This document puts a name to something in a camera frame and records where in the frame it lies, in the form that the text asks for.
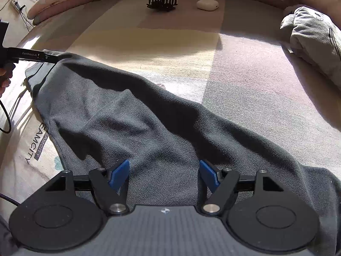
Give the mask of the person's left hand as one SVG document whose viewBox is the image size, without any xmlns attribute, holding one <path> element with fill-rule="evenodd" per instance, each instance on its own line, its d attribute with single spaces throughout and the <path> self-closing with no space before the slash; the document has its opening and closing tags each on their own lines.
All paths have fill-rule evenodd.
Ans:
<svg viewBox="0 0 341 256">
<path fill-rule="evenodd" d="M 9 69 L 1 68 L 0 70 L 0 97 L 2 97 L 6 88 L 10 86 L 12 76 L 13 76 L 13 71 Z"/>
</svg>

